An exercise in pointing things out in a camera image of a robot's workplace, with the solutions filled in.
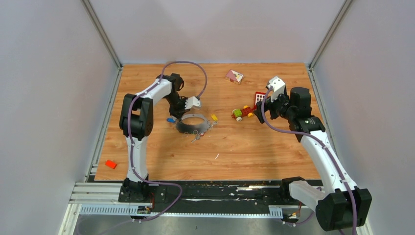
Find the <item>yellow key tag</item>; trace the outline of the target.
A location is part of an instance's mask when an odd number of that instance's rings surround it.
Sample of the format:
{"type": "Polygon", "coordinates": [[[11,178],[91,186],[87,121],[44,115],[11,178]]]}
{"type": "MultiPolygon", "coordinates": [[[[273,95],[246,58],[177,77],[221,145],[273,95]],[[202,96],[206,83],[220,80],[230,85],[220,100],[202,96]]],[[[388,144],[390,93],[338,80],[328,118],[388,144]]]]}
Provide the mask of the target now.
{"type": "Polygon", "coordinates": [[[215,114],[211,114],[211,118],[216,122],[218,121],[218,117],[215,114]]]}

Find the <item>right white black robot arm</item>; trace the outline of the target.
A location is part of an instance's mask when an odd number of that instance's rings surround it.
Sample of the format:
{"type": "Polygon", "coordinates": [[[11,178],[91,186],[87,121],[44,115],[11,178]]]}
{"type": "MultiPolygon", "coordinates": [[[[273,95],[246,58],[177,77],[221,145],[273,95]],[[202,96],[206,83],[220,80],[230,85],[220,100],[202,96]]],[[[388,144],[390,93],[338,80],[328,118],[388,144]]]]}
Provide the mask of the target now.
{"type": "Polygon", "coordinates": [[[254,114],[261,123],[280,133],[294,134],[306,149],[321,177],[323,191],[309,185],[302,177],[283,179],[279,197],[285,204],[296,200],[315,214],[324,231],[350,228],[352,234],[365,224],[372,202],[366,188],[359,188],[333,151],[322,121],[312,114],[310,90],[270,85],[254,114]]]}

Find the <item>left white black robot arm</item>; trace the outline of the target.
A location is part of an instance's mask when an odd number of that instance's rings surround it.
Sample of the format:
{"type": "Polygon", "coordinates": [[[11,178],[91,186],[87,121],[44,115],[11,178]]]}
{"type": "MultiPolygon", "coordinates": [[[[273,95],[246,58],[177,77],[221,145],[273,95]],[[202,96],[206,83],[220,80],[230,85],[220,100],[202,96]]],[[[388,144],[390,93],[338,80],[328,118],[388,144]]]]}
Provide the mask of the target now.
{"type": "Polygon", "coordinates": [[[119,202],[145,202],[150,196],[146,147],[154,126],[154,105],[161,99],[169,103],[170,115],[176,119],[189,111],[187,97],[179,91],[184,80],[179,74],[159,75],[156,81],[138,94],[126,94],[122,104],[119,127],[127,140],[129,168],[119,193],[119,202]]]}

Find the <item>blue key tag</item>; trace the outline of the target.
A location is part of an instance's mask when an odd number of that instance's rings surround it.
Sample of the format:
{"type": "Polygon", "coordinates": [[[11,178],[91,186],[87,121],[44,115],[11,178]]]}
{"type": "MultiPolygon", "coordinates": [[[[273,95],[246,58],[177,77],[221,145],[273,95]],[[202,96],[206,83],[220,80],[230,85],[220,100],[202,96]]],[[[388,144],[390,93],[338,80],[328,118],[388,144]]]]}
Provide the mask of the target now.
{"type": "Polygon", "coordinates": [[[177,122],[177,119],[174,119],[172,117],[169,117],[169,118],[166,119],[166,121],[167,122],[170,122],[170,123],[176,123],[177,122]]]}

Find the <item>red white window brick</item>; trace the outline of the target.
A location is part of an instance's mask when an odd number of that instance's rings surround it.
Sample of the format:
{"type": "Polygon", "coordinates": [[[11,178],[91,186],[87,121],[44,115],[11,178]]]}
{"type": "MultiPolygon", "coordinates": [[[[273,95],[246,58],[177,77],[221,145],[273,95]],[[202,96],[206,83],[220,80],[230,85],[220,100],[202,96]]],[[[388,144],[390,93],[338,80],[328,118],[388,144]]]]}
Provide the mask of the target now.
{"type": "Polygon", "coordinates": [[[265,93],[263,92],[255,92],[254,94],[254,107],[256,107],[257,103],[263,101],[265,93]]]}

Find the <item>toy brick car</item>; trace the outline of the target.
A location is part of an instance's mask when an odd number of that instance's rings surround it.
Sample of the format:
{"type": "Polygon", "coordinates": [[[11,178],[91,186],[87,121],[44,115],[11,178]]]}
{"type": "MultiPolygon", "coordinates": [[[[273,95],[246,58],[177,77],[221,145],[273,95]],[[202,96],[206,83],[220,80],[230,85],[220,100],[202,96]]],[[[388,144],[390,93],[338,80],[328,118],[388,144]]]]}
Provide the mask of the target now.
{"type": "Polygon", "coordinates": [[[235,119],[236,121],[242,121],[244,117],[248,117],[248,118],[252,117],[254,115],[254,111],[255,111],[254,108],[248,105],[245,105],[242,109],[234,109],[232,111],[231,117],[235,119]]]}

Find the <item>pink picture block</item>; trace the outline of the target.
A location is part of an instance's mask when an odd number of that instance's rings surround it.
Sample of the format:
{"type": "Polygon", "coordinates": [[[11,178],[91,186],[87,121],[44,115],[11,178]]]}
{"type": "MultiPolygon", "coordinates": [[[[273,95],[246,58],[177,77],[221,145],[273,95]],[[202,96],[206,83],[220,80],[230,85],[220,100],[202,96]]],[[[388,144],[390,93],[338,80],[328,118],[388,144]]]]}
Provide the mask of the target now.
{"type": "Polygon", "coordinates": [[[245,76],[242,73],[236,72],[234,70],[229,70],[225,75],[225,79],[234,83],[234,84],[241,84],[243,78],[245,76]]]}

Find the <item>orange red brick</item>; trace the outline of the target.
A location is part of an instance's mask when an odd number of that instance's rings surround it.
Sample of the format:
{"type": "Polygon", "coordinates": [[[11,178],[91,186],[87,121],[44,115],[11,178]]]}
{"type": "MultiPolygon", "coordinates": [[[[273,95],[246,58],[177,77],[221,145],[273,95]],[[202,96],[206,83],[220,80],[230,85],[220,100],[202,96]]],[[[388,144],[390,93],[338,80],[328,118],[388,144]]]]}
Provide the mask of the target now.
{"type": "Polygon", "coordinates": [[[109,167],[110,169],[115,169],[117,167],[117,163],[115,163],[111,160],[107,160],[105,162],[105,166],[109,167]]]}

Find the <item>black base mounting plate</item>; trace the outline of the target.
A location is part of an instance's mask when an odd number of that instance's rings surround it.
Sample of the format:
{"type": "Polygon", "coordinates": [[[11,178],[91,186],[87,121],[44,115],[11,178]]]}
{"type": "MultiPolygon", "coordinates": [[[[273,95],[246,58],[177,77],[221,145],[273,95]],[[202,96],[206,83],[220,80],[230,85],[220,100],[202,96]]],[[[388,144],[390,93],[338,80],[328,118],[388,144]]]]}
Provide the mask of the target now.
{"type": "Polygon", "coordinates": [[[296,212],[305,205],[287,198],[281,181],[170,181],[149,184],[150,195],[144,202],[153,212],[195,214],[260,214],[269,206],[296,212]]]}

